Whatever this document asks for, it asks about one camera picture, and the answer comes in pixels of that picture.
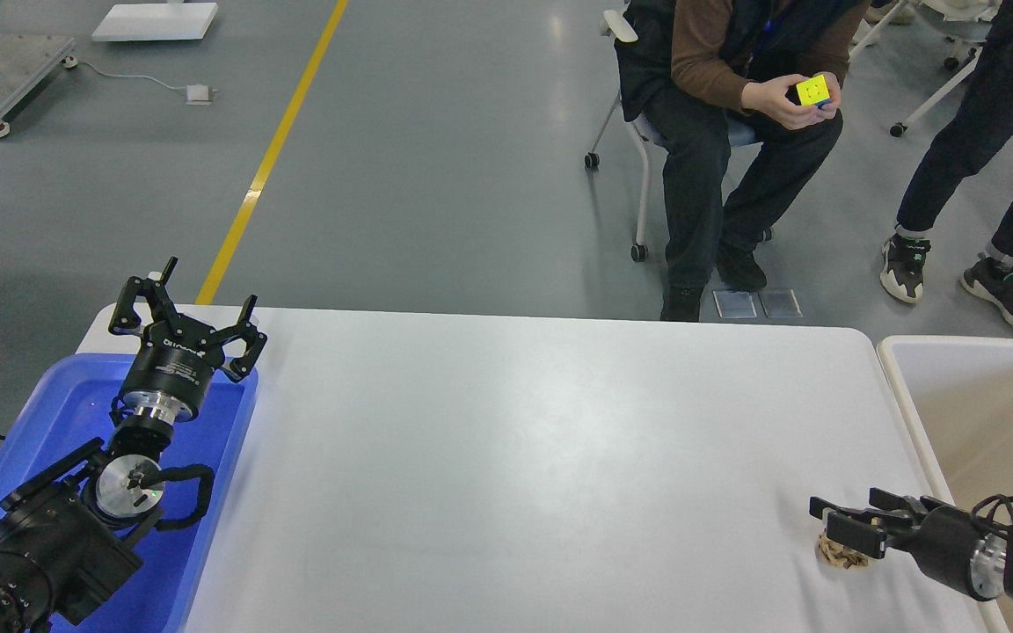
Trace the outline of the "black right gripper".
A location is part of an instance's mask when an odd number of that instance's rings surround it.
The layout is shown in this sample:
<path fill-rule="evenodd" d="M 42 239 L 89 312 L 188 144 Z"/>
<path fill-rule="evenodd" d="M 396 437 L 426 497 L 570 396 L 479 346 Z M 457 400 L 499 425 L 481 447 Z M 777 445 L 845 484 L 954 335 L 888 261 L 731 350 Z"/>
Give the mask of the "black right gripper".
<path fill-rule="evenodd" d="M 876 486 L 869 489 L 869 505 L 877 509 L 845 508 L 810 497 L 809 513 L 823 521 L 828 538 L 866 557 L 884 558 L 888 546 L 904 550 L 925 577 L 954 592 L 977 601 L 1004 594 L 1008 541 L 977 527 L 969 513 L 926 494 L 901 496 Z M 893 513 L 920 524 L 889 537 L 885 524 Z"/>

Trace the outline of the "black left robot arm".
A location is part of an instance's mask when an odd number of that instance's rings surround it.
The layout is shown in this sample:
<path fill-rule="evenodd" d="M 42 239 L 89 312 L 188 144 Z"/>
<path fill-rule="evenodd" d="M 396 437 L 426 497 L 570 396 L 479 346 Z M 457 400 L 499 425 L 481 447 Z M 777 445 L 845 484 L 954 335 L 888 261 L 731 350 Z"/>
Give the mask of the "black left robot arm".
<path fill-rule="evenodd" d="M 268 338 L 252 321 L 254 295 L 230 327 L 179 312 L 166 292 L 177 263 L 129 276 L 113 305 L 109 332 L 140 340 L 110 404 L 113 436 L 74 448 L 1 501 L 0 632 L 48 632 L 56 615 L 83 621 L 141 568 L 138 542 L 209 512 L 212 466 L 164 466 L 162 456 L 177 425 L 200 416 L 215 374 L 245 380 Z"/>

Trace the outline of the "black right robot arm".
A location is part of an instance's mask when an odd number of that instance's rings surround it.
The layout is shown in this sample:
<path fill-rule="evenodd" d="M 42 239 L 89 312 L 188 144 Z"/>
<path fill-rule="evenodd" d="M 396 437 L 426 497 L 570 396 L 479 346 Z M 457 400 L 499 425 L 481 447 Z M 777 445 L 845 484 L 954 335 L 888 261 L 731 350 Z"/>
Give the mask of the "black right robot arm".
<path fill-rule="evenodd" d="M 1013 496 L 993 494 L 966 512 L 941 499 L 870 489 L 869 505 L 840 507 L 812 497 L 821 544 L 839 557 L 908 553 L 925 577 L 980 602 L 1013 600 Z"/>

